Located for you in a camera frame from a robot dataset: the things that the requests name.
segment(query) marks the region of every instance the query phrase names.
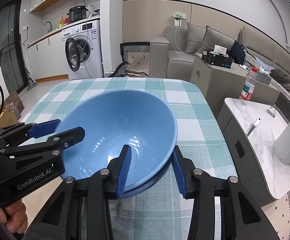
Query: side table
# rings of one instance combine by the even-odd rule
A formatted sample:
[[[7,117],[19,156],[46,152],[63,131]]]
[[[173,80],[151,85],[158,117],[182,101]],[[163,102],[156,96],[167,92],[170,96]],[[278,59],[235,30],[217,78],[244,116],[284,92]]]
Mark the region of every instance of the side table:
[[[238,99],[226,98],[217,118],[237,174],[261,207],[290,190],[290,164],[281,163],[273,147],[287,123],[278,111],[273,118],[267,109],[269,105],[249,102],[244,106]],[[260,123],[247,137],[257,118]]]
[[[202,54],[195,54],[190,82],[201,90],[215,118],[221,111],[225,98],[239,98],[247,71],[232,63],[230,69],[209,65],[202,60]],[[272,84],[256,82],[251,101],[274,105],[279,90]]]

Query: cabinet handle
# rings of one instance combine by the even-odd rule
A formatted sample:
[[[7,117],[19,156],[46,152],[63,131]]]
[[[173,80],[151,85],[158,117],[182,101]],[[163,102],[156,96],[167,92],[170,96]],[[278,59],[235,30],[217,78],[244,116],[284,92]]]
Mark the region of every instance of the cabinet handle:
[[[237,150],[237,153],[239,154],[239,157],[242,158],[245,155],[244,149],[240,141],[237,141],[235,144],[235,148]]]

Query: faucet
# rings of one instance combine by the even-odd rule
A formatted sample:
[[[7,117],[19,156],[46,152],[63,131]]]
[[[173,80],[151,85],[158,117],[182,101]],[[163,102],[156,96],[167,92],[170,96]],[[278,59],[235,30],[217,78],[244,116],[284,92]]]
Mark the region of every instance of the faucet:
[[[46,26],[46,24],[47,24],[47,23],[49,23],[49,24],[50,24],[50,31],[49,31],[49,29],[48,29],[48,33],[49,33],[49,32],[51,32],[51,31],[52,31],[52,28],[51,28],[51,22],[45,22],[45,26]]]

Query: blue gripper pad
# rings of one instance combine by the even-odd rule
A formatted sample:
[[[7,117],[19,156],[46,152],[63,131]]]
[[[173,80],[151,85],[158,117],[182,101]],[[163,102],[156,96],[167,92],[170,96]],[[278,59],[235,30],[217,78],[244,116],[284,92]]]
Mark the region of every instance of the blue gripper pad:
[[[172,166],[173,166],[174,174],[176,177],[176,182],[178,185],[178,190],[183,195],[183,198],[185,198],[187,194],[187,190],[185,186],[185,176],[182,172],[181,165],[176,156],[175,150],[173,151]]]
[[[31,130],[28,131],[28,135],[30,138],[35,139],[38,139],[45,135],[49,135],[55,131],[59,123],[61,123],[61,120],[59,119],[38,123],[34,125]]]
[[[119,174],[117,177],[116,196],[118,198],[120,197],[121,194],[124,193],[129,166],[131,165],[131,160],[132,160],[132,148],[129,146],[127,149],[124,161],[122,163],[121,170],[119,171]]]

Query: glass door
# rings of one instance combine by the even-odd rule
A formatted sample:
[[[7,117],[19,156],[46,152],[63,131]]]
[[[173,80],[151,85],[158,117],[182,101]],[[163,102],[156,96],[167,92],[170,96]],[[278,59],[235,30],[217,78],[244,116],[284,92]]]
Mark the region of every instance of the glass door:
[[[9,93],[19,93],[27,86],[19,36],[20,5],[21,0],[11,0],[0,12],[0,67]]]
[[[65,53],[68,65],[73,72],[79,70],[81,59],[84,58],[83,48],[74,38],[68,38],[65,43]]]

